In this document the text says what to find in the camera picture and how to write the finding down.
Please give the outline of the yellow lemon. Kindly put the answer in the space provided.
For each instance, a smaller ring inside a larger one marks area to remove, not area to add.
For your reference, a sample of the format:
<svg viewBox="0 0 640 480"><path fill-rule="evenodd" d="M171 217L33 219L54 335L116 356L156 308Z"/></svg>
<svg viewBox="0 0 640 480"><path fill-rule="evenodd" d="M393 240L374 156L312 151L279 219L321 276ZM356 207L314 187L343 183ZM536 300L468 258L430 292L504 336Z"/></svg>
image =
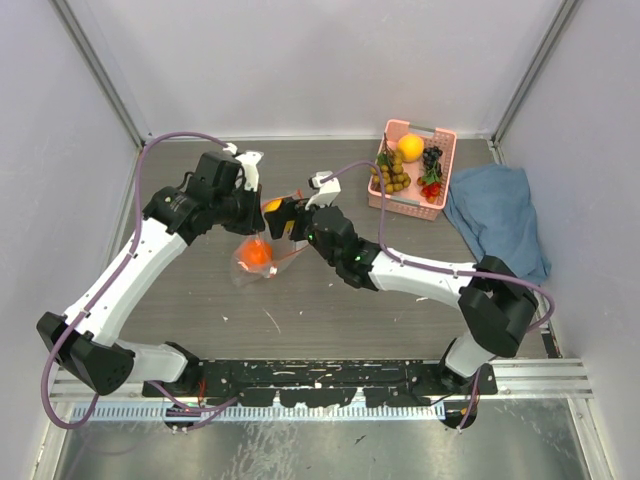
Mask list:
<svg viewBox="0 0 640 480"><path fill-rule="evenodd" d="M282 204L282 201L283 201L282 198L276 198L276 199L273 199L273 200L267 202L264 205L263 213L267 214L267 213L273 213L273 212L277 211L280 208L280 206Z"/></svg>

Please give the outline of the orange tangerine with leaf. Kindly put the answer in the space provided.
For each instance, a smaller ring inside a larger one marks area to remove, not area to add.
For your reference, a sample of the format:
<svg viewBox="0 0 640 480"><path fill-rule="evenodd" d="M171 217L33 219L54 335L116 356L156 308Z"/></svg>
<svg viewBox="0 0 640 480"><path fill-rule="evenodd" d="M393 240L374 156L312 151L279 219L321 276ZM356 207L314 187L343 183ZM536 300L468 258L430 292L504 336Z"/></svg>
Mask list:
<svg viewBox="0 0 640 480"><path fill-rule="evenodd" d="M257 267L272 261L273 250L268 242L260 238L248 239L239 247L238 258L249 267Z"/></svg>

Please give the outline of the clear zip bag orange zipper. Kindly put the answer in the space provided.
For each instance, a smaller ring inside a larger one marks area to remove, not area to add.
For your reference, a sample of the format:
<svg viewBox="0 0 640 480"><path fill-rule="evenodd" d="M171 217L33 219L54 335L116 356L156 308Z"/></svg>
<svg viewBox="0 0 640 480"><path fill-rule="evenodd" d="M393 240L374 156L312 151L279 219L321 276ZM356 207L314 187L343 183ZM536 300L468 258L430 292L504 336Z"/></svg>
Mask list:
<svg viewBox="0 0 640 480"><path fill-rule="evenodd" d="M272 279L284 272L308 247L306 241L288 238L293 222L285 225L281 238L274 239L268 228L246 237L231 256L230 275L236 287L262 279Z"/></svg>

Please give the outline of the orange fruit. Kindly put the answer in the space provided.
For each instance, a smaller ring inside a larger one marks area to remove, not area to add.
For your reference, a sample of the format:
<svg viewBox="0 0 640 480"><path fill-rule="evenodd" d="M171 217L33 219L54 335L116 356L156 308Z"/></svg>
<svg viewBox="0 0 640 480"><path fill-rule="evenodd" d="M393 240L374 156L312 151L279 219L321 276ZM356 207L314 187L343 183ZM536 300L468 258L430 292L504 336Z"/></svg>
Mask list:
<svg viewBox="0 0 640 480"><path fill-rule="evenodd" d="M422 158L424 139L413 133L402 136L396 144L396 154L404 163L414 163Z"/></svg>

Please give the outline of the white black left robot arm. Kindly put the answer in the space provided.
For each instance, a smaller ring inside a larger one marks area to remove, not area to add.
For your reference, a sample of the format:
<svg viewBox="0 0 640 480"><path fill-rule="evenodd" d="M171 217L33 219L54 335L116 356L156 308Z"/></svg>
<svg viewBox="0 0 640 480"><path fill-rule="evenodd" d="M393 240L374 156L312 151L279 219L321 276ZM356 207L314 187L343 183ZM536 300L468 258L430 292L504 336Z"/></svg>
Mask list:
<svg viewBox="0 0 640 480"><path fill-rule="evenodd" d="M264 230L255 151L207 152L184 189L157 191L136 221L128 246L61 315L47 312L37 331L55 362L99 395L127 381L162 381L178 396L200 384L196 357L175 343L121 340L132 310L161 272L213 226L239 235Z"/></svg>

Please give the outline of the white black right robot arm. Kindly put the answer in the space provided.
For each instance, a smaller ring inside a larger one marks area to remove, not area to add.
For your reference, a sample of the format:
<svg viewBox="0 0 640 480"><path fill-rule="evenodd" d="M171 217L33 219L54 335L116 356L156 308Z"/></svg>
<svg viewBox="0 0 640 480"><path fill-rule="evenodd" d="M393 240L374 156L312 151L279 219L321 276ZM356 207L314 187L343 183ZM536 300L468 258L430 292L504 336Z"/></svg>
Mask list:
<svg viewBox="0 0 640 480"><path fill-rule="evenodd" d="M269 202L264 217L273 238L308 242L355 289L408 293L459 310L467 330L438 366L440 385L452 394L465 391L493 358L514 357L538 308L531 290L497 257L446 265L404 256L360 237L338 207L293 197Z"/></svg>

